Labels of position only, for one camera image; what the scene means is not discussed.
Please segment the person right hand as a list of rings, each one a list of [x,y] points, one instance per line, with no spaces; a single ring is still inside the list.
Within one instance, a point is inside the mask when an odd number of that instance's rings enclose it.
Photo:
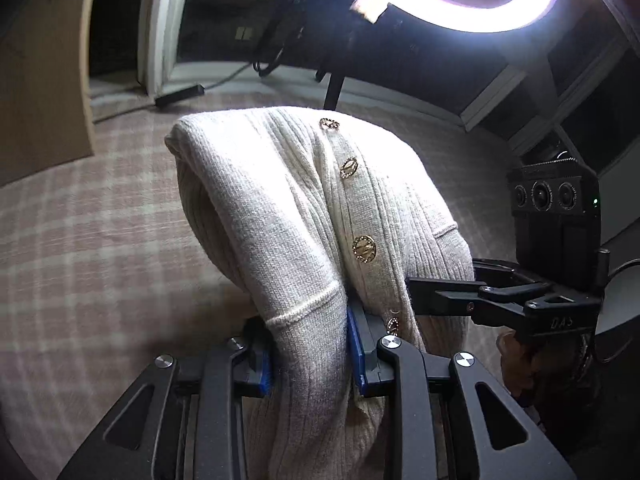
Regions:
[[[496,345],[504,385],[518,404],[528,408],[534,404],[535,379],[549,373],[549,363],[541,353],[531,356],[526,345],[516,339],[513,330],[500,334]]]

